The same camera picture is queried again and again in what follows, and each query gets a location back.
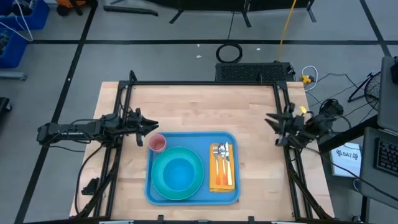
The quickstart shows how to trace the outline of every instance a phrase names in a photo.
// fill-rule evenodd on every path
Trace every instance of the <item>blue tray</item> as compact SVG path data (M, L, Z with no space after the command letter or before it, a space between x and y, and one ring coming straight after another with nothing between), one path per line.
M166 137L167 148L174 146L187 147L198 154L205 169L205 178L199 190L190 198L181 201L163 198L152 184L152 164L159 155L148 149L147 178L145 196L154 205L229 205L237 201L241 193L239 183L238 144L235 137L227 132L192 132L192 133L159 133ZM209 190L209 155L210 144L228 142L233 145L235 166L235 190L232 192L210 192Z

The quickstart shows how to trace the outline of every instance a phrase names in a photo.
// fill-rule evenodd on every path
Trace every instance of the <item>yellow cable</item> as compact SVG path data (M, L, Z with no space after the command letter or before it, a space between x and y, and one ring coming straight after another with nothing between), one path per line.
M285 39L285 35L286 35L287 26L289 25L290 17L292 16L294 6L296 5L296 1L297 1L297 0L294 0L294 1L293 1L292 8L290 9L290 12L289 12L289 16L287 17L287 21L286 21L286 24L285 24L285 28L284 28L284 31L283 31L283 33L282 33L282 38L281 38L280 44L279 44L279 56L278 56L278 60L277 60L277 61L279 61L280 58L281 58L281 56L282 56L282 51L283 51L283 49L284 49L283 43L284 43L284 39Z

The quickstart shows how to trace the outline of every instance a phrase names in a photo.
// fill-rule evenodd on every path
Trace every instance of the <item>blue bin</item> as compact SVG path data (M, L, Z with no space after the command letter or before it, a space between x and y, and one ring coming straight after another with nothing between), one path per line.
M0 55L0 68L16 68L21 62L27 41L9 29L0 29L0 35L4 32L9 35L9 40Z
M10 10L12 7L12 3L14 0L5 0L5 2L0 3L0 8L3 8L2 10L7 11ZM47 5L47 3L44 2L44 0L36 0L36 4L33 8L33 11L30 15L24 16L26 23L29 27L30 30L36 30L36 29L43 29L45 25L45 21L47 20L47 17L49 16L50 8ZM6 16L6 17L0 17L0 22L3 24L12 27L15 30L23 30L23 28L18 24L18 22L26 29L25 23L22 19L21 16Z

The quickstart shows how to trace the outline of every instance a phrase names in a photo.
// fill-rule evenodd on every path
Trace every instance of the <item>wooden table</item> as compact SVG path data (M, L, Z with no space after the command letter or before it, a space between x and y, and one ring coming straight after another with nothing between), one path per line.
M116 82L102 84L95 118L112 113L117 85ZM291 102L308 108L302 83L288 83L288 87ZM124 138L112 219L156 220L158 215L164 215L165 220L247 220L248 216L258 221L294 219L283 149L274 145L277 135L264 121L266 113L276 113L271 86L139 85L132 90L130 106L141 108L142 114L158 121L160 127L146 137L144 147L137 146L135 135ZM239 200L225 206L150 204L144 195L147 140L160 131L227 131L233 134L239 148ZM85 158L98 146L98 143L88 145ZM313 142L310 147L317 149L317 144ZM105 149L101 150L87 163L81 175L80 190L92 178L100 176L104 152ZM334 216L320 156L304 150L302 160L309 191L325 211ZM304 217L298 188L297 193ZM104 214L107 197L105 194L101 214ZM90 198L79 194L80 210Z

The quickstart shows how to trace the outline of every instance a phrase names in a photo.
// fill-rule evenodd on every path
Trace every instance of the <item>gray floor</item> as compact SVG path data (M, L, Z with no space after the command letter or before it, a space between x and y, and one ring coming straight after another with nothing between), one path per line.
M398 40L396 21L392 18L396 0L366 0L385 40ZM88 40L167 40L226 39L233 14L230 12L184 12L175 24L169 24L176 10L143 1L123 4L151 8L159 17L104 12L99 7L88 33ZM78 40L88 17L71 13L59 17L52 7L44 30L34 32L37 40ZM358 0L317 0L313 12L318 22L312 23L307 12L297 9L287 31L289 40L377 40ZM288 10L249 13L248 29L241 14L234 15L231 39L280 39ZM60 123L93 116L101 82L127 79L134 70L140 80L214 80L215 52L219 45L85 45L70 86ZM25 82L0 80L0 96L9 97L14 109L1 125L0 134L0 217L12 223L21 204L40 147L36 143L37 127L51 120L65 77L77 45L28 45L21 65L16 70L28 74ZM242 45L241 62L271 62L277 58L278 45ZM388 46L398 55L398 46ZM237 52L225 48L222 57L233 58ZM306 65L314 65L319 76L346 73L355 83L377 72L384 56L379 45L285 45L281 61L290 62L299 74ZM346 77L330 75L311 90L324 100L351 86ZM354 88L335 96L346 113L366 104L365 100L347 103ZM307 95L310 105L317 101ZM310 109L317 111L319 105ZM358 124L370 111L365 106L348 116ZM339 121L336 130L347 128ZM62 143L83 150L84 146ZM49 152L25 222L67 218L72 204L77 172L82 154L57 149ZM336 217L349 220L359 215L360 194L352 190L352 180L332 177L325 166ZM398 223L389 214L397 211L372 201L370 221Z

